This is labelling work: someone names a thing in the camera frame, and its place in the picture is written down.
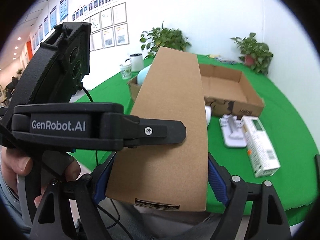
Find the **person left hand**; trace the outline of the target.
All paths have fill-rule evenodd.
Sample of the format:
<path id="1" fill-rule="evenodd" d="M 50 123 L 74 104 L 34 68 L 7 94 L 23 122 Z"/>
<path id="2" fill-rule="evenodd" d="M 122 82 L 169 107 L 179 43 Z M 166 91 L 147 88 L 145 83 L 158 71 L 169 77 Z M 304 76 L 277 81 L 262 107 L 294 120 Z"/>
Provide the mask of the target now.
<path id="1" fill-rule="evenodd" d="M 80 175 L 80 165 L 71 157 L 71 164 L 66 168 L 66 180 L 73 181 Z M 26 176 L 31 172 L 33 161 L 17 149 L 3 147 L 1 152 L 1 200 L 9 213 L 21 213 L 17 192 L 17 176 Z M 47 189 L 43 186 L 41 194 L 35 198 L 38 207 Z"/>

